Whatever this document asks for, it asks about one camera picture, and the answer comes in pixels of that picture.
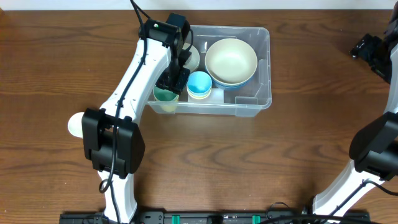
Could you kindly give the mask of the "white small bowl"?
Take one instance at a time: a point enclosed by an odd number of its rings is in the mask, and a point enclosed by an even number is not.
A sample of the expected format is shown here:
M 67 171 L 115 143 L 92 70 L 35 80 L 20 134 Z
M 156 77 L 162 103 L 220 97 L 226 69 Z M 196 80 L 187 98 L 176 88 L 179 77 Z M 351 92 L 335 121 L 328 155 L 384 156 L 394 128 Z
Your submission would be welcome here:
M 191 56 L 189 56 L 188 60 L 185 62 L 184 68 L 189 69 L 190 73 L 195 72 L 200 64 L 200 54 L 196 47 L 192 46 L 189 50 Z

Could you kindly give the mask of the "cream white plastic cup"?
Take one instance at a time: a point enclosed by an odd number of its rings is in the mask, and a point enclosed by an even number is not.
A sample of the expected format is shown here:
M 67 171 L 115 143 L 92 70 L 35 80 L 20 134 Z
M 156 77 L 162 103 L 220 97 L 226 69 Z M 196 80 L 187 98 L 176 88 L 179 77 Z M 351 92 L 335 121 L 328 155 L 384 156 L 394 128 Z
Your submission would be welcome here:
M 68 121 L 68 131 L 74 137 L 83 138 L 83 129 L 81 124 L 83 115 L 84 112 L 76 113 Z

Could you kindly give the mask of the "light blue plastic cup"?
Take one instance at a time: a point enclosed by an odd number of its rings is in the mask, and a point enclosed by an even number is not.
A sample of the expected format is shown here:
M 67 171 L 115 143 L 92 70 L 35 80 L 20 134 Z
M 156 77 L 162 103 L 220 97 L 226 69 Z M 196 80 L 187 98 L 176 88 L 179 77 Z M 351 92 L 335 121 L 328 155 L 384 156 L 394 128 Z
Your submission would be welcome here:
M 187 89 L 194 95 L 202 96 L 207 94 L 212 87 L 212 79 L 206 72 L 193 72 L 187 82 Z

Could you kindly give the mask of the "dark blue bowl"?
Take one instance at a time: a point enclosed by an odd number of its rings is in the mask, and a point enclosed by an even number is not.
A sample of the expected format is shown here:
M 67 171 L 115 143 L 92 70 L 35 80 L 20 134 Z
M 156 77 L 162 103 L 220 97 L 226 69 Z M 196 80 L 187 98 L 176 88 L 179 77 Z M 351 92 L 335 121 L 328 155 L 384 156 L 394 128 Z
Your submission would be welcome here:
M 213 83 L 225 90 L 237 90 L 248 84 L 254 72 L 249 70 L 207 70 Z

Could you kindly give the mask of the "yellow plastic cup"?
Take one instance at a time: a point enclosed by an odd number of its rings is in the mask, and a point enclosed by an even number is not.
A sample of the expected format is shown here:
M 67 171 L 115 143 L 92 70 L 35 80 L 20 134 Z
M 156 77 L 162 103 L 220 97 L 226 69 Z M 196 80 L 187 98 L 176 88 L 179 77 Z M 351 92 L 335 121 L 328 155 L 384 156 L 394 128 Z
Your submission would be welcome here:
M 174 113 L 177 109 L 177 102 L 176 101 L 161 101 L 160 107 L 166 113 Z
M 208 92 L 206 92 L 206 93 L 200 93 L 200 94 L 198 94 L 198 93 L 194 93 L 194 92 L 191 92 L 190 90 L 188 90 L 188 95 L 195 95 L 195 96 L 205 96 L 205 95 L 210 95 L 211 94 L 211 91 L 208 91 Z

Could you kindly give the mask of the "pink plastic cup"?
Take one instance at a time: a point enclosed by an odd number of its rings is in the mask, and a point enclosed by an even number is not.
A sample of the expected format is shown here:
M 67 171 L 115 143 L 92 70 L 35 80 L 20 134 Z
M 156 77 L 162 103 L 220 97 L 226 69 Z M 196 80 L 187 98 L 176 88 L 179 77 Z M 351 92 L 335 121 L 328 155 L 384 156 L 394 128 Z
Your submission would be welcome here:
M 194 99 L 194 100 L 204 100 L 206 98 L 209 97 L 209 95 L 205 95 L 205 96 L 195 96 L 195 95 L 189 95 L 190 98 Z

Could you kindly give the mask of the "mint green plastic cup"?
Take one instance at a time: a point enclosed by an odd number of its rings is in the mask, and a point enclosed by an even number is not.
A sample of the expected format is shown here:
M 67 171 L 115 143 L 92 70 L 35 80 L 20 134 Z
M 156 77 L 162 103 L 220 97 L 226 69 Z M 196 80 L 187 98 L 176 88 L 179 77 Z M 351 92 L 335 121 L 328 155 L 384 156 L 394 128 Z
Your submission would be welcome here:
M 154 98 L 156 101 L 178 101 L 179 95 L 172 91 L 163 90 L 158 87 L 153 89 Z

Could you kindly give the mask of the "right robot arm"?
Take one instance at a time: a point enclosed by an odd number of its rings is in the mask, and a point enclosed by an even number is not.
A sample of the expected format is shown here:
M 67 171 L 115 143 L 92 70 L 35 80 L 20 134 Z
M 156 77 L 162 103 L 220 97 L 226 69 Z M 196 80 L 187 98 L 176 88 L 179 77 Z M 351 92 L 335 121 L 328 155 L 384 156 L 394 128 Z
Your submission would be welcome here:
M 382 184 L 397 176 L 397 9 L 389 20 L 384 38 L 366 34 L 351 50 L 389 87 L 382 116 L 359 130 L 349 148 L 349 162 L 339 176 L 317 194 L 303 211 L 301 222 L 359 223 L 347 211 L 371 189 L 392 195 Z

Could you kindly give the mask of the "large beige bowl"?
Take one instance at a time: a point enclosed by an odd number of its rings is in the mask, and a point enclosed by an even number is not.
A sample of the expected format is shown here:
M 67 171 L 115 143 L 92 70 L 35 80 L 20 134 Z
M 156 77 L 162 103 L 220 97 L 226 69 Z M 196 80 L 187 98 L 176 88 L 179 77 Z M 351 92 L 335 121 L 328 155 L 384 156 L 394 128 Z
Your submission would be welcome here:
M 221 39 L 207 50 L 206 70 L 249 70 L 255 73 L 258 65 L 254 49 L 239 39 Z

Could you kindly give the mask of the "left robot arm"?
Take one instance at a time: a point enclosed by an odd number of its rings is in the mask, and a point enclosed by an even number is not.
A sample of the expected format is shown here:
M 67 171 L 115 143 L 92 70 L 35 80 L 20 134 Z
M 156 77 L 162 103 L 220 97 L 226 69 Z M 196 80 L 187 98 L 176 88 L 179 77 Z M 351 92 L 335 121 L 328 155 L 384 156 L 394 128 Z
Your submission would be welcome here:
M 165 22 L 143 22 L 119 85 L 98 110 L 83 113 L 85 157 L 99 173 L 99 191 L 106 200 L 102 223 L 131 223 L 134 218 L 134 173 L 145 152 L 141 116 L 155 87 L 181 94 L 190 74 L 184 67 L 190 52 L 183 45 L 192 37 L 189 22 L 179 14 L 171 13 Z

